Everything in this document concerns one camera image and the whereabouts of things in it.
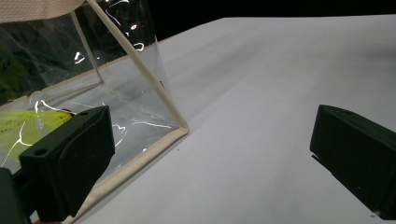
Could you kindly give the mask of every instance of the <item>yellow-green object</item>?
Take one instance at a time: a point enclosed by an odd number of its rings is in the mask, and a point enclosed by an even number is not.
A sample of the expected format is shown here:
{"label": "yellow-green object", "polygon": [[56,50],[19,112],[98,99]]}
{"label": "yellow-green object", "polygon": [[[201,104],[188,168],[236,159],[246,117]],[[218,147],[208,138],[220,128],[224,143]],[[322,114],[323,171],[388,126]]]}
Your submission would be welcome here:
{"label": "yellow-green object", "polygon": [[19,161],[24,150],[71,118],[63,111],[0,112],[0,148],[12,160]]}

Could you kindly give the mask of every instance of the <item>black device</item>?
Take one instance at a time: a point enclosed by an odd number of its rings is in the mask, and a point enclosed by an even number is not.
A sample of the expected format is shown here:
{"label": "black device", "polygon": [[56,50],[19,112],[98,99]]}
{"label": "black device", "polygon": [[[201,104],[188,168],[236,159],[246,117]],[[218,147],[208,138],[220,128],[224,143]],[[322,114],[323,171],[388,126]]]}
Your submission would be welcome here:
{"label": "black device", "polygon": [[108,106],[75,115],[22,152],[17,173],[0,168],[0,223],[75,216],[114,153]]}
{"label": "black device", "polygon": [[396,219],[395,132],[351,111],[320,105],[310,150],[372,212]]}

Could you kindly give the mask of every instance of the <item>white surface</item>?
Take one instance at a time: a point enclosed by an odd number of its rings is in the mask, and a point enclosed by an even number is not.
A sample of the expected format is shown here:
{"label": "white surface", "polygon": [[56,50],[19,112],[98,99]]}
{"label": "white surface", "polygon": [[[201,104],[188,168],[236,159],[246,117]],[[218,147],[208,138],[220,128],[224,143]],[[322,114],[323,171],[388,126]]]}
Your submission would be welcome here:
{"label": "white surface", "polygon": [[396,131],[395,21],[223,19],[163,41],[191,133],[78,223],[396,223],[309,151],[320,104]]}

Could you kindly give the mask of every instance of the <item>white fabric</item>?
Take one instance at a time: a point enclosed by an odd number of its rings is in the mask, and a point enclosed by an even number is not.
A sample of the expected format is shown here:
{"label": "white fabric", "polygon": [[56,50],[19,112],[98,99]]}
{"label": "white fabric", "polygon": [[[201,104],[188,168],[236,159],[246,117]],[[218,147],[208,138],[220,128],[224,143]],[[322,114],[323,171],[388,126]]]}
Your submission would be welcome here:
{"label": "white fabric", "polygon": [[395,21],[234,18],[166,39],[163,64],[191,133],[78,223],[396,223],[309,151],[319,104],[396,131]]}
{"label": "white fabric", "polygon": [[34,21],[65,15],[84,0],[0,0],[0,23]]}

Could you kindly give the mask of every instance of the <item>black background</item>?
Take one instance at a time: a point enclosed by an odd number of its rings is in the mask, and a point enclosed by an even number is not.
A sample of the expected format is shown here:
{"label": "black background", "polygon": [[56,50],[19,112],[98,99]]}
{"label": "black background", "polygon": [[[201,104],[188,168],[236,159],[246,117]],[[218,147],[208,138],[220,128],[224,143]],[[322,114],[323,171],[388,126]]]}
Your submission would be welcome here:
{"label": "black background", "polygon": [[396,14],[396,0],[148,0],[158,40],[225,17],[332,17]]}

